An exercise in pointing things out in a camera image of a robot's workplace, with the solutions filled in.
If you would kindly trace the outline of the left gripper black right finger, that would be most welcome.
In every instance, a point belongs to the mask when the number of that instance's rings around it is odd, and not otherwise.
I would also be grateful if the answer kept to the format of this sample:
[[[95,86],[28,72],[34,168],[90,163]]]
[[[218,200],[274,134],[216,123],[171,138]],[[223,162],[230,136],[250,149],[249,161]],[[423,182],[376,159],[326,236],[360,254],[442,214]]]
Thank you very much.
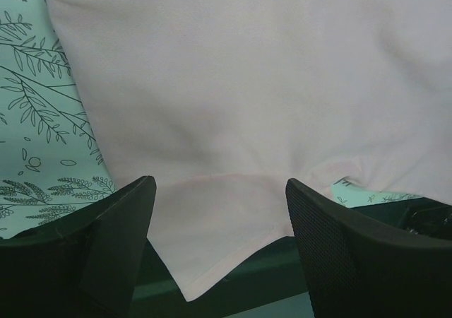
[[[347,208],[285,189],[315,317],[450,317],[451,207],[426,198]]]

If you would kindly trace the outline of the pink t-shirt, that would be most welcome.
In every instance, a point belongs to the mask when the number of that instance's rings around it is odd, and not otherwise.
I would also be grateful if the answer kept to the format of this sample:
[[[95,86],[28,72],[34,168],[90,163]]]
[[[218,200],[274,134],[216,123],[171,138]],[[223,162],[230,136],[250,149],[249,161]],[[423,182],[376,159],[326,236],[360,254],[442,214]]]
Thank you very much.
[[[46,0],[111,178],[192,301],[290,236],[285,185],[451,202],[451,0]]]

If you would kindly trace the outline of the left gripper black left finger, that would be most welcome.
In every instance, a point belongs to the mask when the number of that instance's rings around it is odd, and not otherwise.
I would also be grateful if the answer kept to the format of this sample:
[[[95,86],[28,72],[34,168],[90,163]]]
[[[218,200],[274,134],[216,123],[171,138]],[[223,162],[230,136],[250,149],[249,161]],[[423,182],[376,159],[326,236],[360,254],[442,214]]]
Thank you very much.
[[[1,241],[2,317],[127,317],[156,194],[145,176]]]

